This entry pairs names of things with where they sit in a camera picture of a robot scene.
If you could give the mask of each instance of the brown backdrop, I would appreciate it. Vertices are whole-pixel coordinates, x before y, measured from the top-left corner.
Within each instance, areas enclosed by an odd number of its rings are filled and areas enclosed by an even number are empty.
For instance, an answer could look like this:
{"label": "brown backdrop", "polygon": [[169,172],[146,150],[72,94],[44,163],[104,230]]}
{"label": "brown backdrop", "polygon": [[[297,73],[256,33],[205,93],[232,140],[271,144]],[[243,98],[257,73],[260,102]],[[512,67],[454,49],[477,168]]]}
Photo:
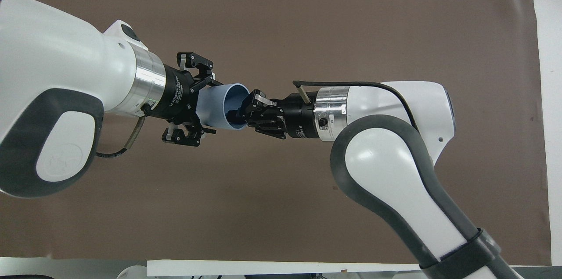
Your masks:
{"label": "brown backdrop", "polygon": [[[165,63],[195,51],[220,81],[269,97],[293,79],[442,83],[457,117],[437,164],[444,187],[509,263],[550,264],[533,0],[39,1],[101,31],[122,19]],[[108,115],[100,150],[133,125]],[[0,255],[415,262],[337,190],[330,143],[245,129],[180,147],[161,143],[165,127],[147,120],[131,151],[96,159],[61,193],[0,195]]]}

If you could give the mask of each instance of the robotic arm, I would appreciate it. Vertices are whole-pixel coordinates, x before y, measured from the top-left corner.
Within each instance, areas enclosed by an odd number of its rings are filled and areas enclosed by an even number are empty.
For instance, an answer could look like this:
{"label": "robotic arm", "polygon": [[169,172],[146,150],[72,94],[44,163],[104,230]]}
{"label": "robotic arm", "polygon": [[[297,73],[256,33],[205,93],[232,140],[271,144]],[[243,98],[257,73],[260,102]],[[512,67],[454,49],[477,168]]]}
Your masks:
{"label": "robotic arm", "polygon": [[[42,197],[64,189],[94,155],[124,153],[147,116],[168,122],[163,141],[193,147],[216,133],[205,126],[248,125],[279,139],[335,141],[331,169],[341,190],[393,227],[429,278],[519,278],[434,174],[455,132],[448,94],[437,83],[295,81],[297,93],[267,99],[259,89],[219,83],[213,62],[195,53],[177,55],[179,70],[165,65],[122,21],[100,33],[33,0],[0,0],[0,45],[4,193]],[[306,93],[302,86],[322,88]],[[117,153],[96,153],[106,112],[139,118]]]}

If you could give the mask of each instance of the white surface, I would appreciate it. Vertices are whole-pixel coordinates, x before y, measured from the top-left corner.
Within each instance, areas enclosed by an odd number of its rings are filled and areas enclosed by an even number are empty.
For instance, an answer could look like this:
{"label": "white surface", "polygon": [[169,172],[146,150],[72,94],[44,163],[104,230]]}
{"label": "white surface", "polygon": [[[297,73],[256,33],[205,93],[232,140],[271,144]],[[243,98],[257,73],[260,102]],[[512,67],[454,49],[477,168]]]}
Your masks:
{"label": "white surface", "polygon": [[0,46],[0,97],[10,102],[0,114],[0,142],[47,89],[87,93],[112,109],[129,92],[137,67],[124,39],[34,0],[1,1]]}
{"label": "white surface", "polygon": [[86,113],[63,113],[37,159],[37,175],[44,181],[63,181],[76,175],[86,164],[96,132],[94,118]]}
{"label": "white surface", "polygon": [[534,0],[534,9],[542,85],[552,265],[562,265],[562,0]]}
{"label": "white surface", "polygon": [[395,209],[429,251],[440,257],[466,243],[425,189],[406,143],[387,129],[366,129],[346,149],[349,175]]}
{"label": "white surface", "polygon": [[[442,85],[424,81],[384,82],[406,99],[429,155],[435,164],[443,148],[455,135],[451,107]],[[408,123],[399,99],[385,89],[350,87],[347,95],[347,124],[372,114],[387,114]]]}
{"label": "white surface", "polygon": [[419,270],[411,264],[289,263],[280,261],[147,261],[147,275],[256,275]]}

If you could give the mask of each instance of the bolt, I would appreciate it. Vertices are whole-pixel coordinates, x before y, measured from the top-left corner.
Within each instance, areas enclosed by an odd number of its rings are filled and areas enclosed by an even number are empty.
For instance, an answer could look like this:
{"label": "bolt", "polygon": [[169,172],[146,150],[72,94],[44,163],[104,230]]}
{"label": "bolt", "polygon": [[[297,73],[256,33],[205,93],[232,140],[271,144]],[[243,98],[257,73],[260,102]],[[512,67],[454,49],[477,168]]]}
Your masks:
{"label": "bolt", "polygon": [[320,127],[325,127],[328,124],[328,120],[326,118],[321,118],[318,120],[318,125]]}

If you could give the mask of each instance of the circular logo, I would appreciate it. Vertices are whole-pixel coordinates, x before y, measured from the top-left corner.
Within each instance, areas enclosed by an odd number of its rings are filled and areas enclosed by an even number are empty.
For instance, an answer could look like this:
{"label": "circular logo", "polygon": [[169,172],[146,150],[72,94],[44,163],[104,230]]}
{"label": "circular logo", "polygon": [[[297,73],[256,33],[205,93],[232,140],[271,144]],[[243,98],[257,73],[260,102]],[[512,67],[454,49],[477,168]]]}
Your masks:
{"label": "circular logo", "polygon": [[78,145],[67,143],[54,149],[50,159],[46,162],[46,173],[54,180],[62,181],[72,177],[80,170],[82,163],[82,149]]}

